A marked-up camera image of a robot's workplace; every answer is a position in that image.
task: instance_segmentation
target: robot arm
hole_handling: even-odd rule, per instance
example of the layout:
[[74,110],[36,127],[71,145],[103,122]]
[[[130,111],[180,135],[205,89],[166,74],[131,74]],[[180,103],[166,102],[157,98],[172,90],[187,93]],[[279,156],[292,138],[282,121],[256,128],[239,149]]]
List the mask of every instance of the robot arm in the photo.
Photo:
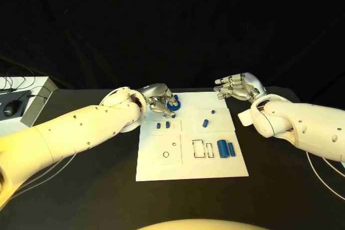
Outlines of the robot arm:
[[140,91],[113,91],[100,105],[88,106],[32,128],[0,138],[0,209],[29,177],[68,156],[91,149],[120,132],[146,122],[147,105],[154,112],[176,113],[177,105],[166,84]]
[[216,80],[219,99],[235,97],[249,100],[251,109],[239,114],[245,126],[254,124],[268,138],[287,139],[298,148],[315,155],[345,162],[345,111],[314,104],[292,103],[268,94],[251,73]]

